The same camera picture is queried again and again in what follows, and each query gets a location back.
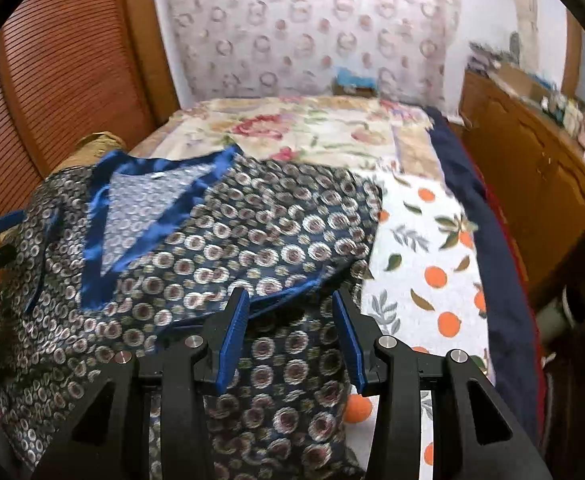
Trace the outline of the white orange-print cloth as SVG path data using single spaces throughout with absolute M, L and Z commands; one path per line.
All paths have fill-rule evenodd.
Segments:
M 475 223 L 437 180 L 382 170 L 364 176 L 380 188 L 381 206 L 362 312 L 411 350 L 460 349 L 492 377 Z

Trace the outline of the blue-topped box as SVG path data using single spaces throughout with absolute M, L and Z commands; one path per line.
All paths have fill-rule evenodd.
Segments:
M 332 93 L 335 96 L 357 96 L 358 98 L 376 98 L 377 81 L 371 77 L 359 76 L 345 67 L 340 67 L 332 81 Z

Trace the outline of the floral cream bedspread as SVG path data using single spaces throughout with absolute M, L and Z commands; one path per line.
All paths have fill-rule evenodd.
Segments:
M 257 159 L 382 169 L 442 182 L 420 107 L 354 96 L 214 99 L 178 110 L 132 153 L 189 159 L 238 145 Z

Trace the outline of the navy patterned satin garment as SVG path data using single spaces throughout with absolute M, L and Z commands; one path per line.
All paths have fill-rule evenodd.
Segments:
M 30 474 L 102 369 L 250 297 L 237 368 L 204 398 L 220 479 L 358 479 L 332 294 L 362 288 L 373 181 L 239 148 L 181 162 L 113 152 L 50 176 L 12 233 L 0 288 L 0 427 Z

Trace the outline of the wooden sideboard cabinet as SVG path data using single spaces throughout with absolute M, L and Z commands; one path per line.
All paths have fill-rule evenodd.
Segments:
M 516 243 L 533 306 L 585 269 L 585 161 L 549 118 L 466 72 L 465 143 Z

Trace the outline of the brown louvered wardrobe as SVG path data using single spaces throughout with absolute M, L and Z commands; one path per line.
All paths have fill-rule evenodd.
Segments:
M 155 0 L 20 0 L 0 26 L 0 214 L 84 136 L 135 148 L 178 107 Z

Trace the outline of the navy blue blanket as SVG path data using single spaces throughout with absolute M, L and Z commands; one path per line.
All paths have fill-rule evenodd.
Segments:
M 539 444 L 546 393 L 539 332 L 503 221 L 495 214 L 494 196 L 440 110 L 427 106 L 425 112 L 433 122 L 430 139 L 445 184 L 478 226 L 473 238 L 486 300 L 496 390 L 532 442 Z

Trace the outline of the cardboard box on sideboard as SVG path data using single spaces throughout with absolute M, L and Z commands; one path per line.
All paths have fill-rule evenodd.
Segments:
M 519 67 L 508 63 L 503 63 L 496 70 L 492 70 L 489 77 L 501 90 L 521 100 L 541 104 L 544 98 L 549 99 L 551 96 L 548 88 Z

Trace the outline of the circle-patterned sheer curtain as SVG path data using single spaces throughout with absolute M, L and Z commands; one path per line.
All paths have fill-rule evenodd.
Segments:
M 443 106 L 460 0 L 158 0 L 197 101 L 327 96 L 340 70 Z

